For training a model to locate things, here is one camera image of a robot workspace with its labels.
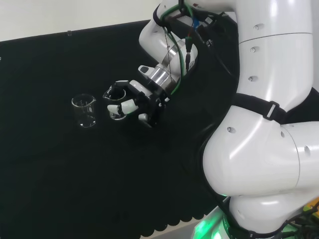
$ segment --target white wall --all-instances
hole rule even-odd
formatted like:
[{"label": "white wall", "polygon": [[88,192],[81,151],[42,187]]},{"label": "white wall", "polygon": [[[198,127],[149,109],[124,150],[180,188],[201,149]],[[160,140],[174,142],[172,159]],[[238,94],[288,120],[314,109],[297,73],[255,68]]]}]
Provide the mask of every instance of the white wall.
[{"label": "white wall", "polygon": [[319,92],[319,0],[312,0],[313,4],[313,28],[315,51],[315,77],[314,88]]},{"label": "white wall", "polygon": [[151,19],[161,0],[0,0],[0,41]]}]

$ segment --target black strap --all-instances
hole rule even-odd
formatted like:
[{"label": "black strap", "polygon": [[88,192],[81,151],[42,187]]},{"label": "black strap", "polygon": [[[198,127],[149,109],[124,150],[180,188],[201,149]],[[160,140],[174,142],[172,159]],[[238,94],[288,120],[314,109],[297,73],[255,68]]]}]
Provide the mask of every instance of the black strap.
[{"label": "black strap", "polygon": [[237,93],[232,105],[258,113],[267,120],[274,120],[280,124],[285,123],[287,112],[274,101],[268,102],[254,96]]},{"label": "black strap", "polygon": [[228,227],[226,232],[228,231],[228,235],[233,239],[258,239],[258,238],[271,238],[273,236],[278,235],[283,228],[280,227],[276,231],[271,233],[260,234],[254,231],[249,231],[244,228],[238,227],[237,225],[233,225],[233,222],[229,220],[228,216],[226,216],[226,220],[228,222]]},{"label": "black strap", "polygon": [[167,22],[161,21],[158,17],[158,8],[160,5],[157,6],[157,8],[155,9],[155,11],[153,12],[153,19],[155,21],[155,23],[161,27],[166,27],[168,32],[171,32],[171,27]]}]

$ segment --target black cloth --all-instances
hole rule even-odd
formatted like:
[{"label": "black cloth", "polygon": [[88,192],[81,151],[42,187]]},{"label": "black cloth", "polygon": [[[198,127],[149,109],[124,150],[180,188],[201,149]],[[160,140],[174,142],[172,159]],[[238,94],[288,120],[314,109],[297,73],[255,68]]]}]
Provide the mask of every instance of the black cloth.
[{"label": "black cloth", "polygon": [[[109,86],[139,80],[140,65],[156,65],[138,42],[146,24],[0,43],[2,238],[137,239],[216,206],[195,177],[195,145],[199,132],[228,111],[237,82],[200,42],[196,69],[157,128],[106,116],[102,95]],[[236,25],[224,25],[227,35],[213,35],[214,44],[238,72],[238,42],[230,41]],[[188,33],[174,28],[180,37]],[[97,99],[90,130],[74,121],[71,99],[81,93]]]}]

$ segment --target glass beaker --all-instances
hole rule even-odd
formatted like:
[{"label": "glass beaker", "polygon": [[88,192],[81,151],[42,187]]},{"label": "glass beaker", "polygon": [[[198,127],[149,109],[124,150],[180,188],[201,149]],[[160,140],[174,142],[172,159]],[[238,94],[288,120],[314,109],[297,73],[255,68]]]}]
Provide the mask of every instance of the glass beaker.
[{"label": "glass beaker", "polygon": [[95,102],[96,99],[88,94],[77,95],[72,99],[75,118],[80,127],[89,128],[96,124]]}]

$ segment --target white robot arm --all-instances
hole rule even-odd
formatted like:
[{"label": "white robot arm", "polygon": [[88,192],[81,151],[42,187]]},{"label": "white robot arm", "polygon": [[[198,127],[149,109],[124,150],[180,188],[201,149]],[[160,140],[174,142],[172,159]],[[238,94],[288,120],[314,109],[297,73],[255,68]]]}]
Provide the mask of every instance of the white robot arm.
[{"label": "white robot arm", "polygon": [[[280,124],[284,113],[302,103],[312,88],[311,2],[185,2],[198,11],[236,13],[240,50],[237,102],[208,141],[203,170],[217,193],[231,196],[230,211],[241,227],[269,234],[319,196],[319,122]],[[177,4],[178,0],[164,0],[157,17]],[[185,61],[185,41],[174,37]],[[169,98],[181,76],[177,46],[165,38],[164,29],[153,19],[141,32],[140,44],[159,64],[139,70]],[[190,67],[196,57],[193,46]],[[118,113],[117,106],[110,110]],[[220,234],[228,238],[223,227]]]},{"label": "white robot arm", "polygon": [[[179,10],[177,1],[166,1],[155,10],[160,20],[167,15],[174,17]],[[159,26],[152,19],[140,34],[140,45],[158,64],[153,67],[140,66],[139,72],[145,77],[145,84],[135,80],[125,87],[134,92],[134,99],[120,105],[108,105],[111,114],[128,115],[138,112],[139,120],[155,126],[160,112],[165,108],[172,94],[177,90],[182,77],[195,65],[197,48],[185,39],[180,39],[169,29]],[[113,87],[123,82],[116,82]]]}]

